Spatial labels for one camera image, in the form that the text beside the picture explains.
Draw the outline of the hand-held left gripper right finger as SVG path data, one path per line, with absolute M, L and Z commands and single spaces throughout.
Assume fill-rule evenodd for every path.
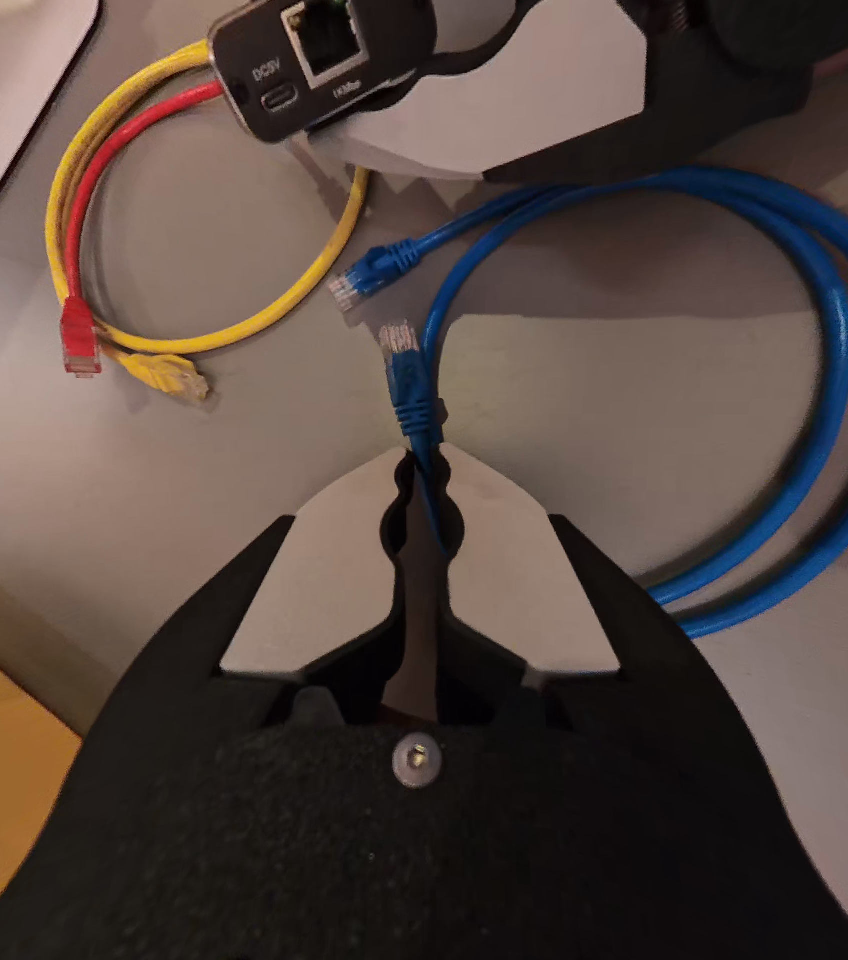
M 465 450 L 434 453 L 446 568 L 435 698 L 442 724 L 485 724 L 522 687 L 617 675 L 620 661 L 547 510 Z

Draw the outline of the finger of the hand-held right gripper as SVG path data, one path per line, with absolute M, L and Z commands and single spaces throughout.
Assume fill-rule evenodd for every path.
M 641 114 L 648 40 L 619 2 L 436 2 L 437 63 L 393 104 L 308 135 L 373 172 L 482 181 Z

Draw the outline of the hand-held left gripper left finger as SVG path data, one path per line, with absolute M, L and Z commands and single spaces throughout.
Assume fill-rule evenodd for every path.
M 294 515 L 221 672 L 330 690 L 348 723 L 377 720 L 406 653 L 400 553 L 415 459 L 394 447 Z

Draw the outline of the black ethernet splitter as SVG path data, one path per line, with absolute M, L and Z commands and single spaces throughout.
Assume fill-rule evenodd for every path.
M 251 136 L 274 145 L 414 78 L 436 51 L 430 1 L 260 1 L 218 20 L 210 61 Z

